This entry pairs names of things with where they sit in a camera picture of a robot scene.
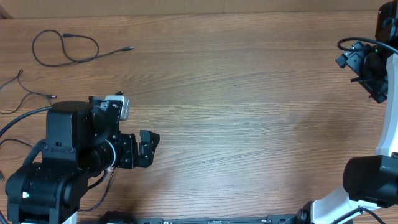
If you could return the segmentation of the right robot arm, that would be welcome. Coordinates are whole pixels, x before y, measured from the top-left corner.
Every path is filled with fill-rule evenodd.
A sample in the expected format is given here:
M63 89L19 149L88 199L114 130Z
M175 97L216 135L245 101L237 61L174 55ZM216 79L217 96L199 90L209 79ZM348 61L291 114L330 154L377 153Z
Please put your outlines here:
M348 161L341 187L309 201L284 223L352 223L363 213L382 223L375 210L397 204L397 1L379 8L374 39L344 38L337 46L343 51L339 67L352 69L352 81L387 104L381 137L374 155Z

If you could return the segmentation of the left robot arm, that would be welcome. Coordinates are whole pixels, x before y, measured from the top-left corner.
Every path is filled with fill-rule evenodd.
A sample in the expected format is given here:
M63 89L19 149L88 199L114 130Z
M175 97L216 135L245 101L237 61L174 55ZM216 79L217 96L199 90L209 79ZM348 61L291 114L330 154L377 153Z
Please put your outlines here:
M45 139L6 182L7 220L11 223L64 223L80 212L88 181L109 168L149 167L160 136L140 131L123 134L129 116L122 95L61 101L44 109Z

